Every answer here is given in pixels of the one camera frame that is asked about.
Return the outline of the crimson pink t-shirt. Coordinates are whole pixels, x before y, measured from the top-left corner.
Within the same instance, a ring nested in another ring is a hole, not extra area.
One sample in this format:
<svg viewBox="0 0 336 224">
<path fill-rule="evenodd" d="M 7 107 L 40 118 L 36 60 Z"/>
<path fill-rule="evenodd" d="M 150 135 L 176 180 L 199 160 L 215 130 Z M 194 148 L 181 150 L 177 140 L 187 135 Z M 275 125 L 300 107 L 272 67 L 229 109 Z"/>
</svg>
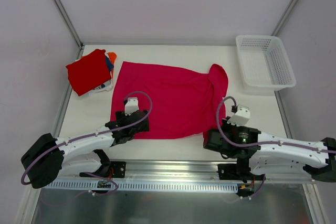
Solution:
<svg viewBox="0 0 336 224">
<path fill-rule="evenodd" d="M 136 139 L 169 140 L 215 129 L 216 111 L 226 97 L 229 79 L 220 65 L 208 73 L 180 67 L 123 62 L 113 89 L 110 119 L 124 110 L 129 94 L 139 101 L 139 109 L 152 109 L 148 132 Z"/>
</svg>

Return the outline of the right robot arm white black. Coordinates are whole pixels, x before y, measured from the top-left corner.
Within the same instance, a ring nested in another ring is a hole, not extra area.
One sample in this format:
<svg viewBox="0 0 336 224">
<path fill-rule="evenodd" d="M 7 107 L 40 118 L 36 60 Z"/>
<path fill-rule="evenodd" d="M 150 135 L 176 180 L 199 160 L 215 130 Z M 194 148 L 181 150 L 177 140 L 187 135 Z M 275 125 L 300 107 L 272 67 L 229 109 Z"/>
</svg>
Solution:
<svg viewBox="0 0 336 224">
<path fill-rule="evenodd" d="M 276 137 L 258 129 L 235 126 L 222 121 L 220 129 L 203 134 L 203 147 L 218 152 L 234 164 L 220 164 L 221 180 L 262 180 L 263 178 L 298 179 L 335 182 L 335 139 L 326 137 L 305 142 Z"/>
</svg>

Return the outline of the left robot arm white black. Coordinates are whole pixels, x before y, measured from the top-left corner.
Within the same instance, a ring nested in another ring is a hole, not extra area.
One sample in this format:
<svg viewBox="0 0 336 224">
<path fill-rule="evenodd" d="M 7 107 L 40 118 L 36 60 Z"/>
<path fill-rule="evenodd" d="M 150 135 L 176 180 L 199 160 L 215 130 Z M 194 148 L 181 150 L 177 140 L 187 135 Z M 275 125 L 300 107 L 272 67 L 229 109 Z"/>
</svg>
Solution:
<svg viewBox="0 0 336 224">
<path fill-rule="evenodd" d="M 103 150 L 125 144 L 138 133 L 149 131 L 150 113 L 150 110 L 136 110 L 130 115 L 117 112 L 115 121 L 85 135 L 53 137 L 50 133 L 43 134 L 20 159 L 24 168 L 21 184 L 39 189 L 68 174 L 107 175 L 110 162 Z"/>
</svg>

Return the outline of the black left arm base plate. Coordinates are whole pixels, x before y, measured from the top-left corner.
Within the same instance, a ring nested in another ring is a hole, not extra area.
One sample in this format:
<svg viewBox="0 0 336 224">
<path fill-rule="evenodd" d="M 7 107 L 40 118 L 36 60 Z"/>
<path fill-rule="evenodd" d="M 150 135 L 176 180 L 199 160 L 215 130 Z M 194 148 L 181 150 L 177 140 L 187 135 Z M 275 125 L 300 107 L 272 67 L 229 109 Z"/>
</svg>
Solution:
<svg viewBox="0 0 336 224">
<path fill-rule="evenodd" d="M 127 163 L 124 161 L 111 161 L 107 170 L 107 178 L 125 178 Z"/>
</svg>

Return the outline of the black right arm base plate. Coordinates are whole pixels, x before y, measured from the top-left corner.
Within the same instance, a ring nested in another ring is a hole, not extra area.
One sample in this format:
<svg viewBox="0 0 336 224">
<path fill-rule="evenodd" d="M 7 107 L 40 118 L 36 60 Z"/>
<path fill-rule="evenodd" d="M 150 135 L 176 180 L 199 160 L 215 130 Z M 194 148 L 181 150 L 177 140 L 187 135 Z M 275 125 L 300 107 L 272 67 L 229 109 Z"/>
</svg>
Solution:
<svg viewBox="0 0 336 224">
<path fill-rule="evenodd" d="M 252 174 L 248 165 L 218 164 L 217 172 L 220 180 L 238 180 L 244 183 L 263 180 L 263 175 Z"/>
</svg>

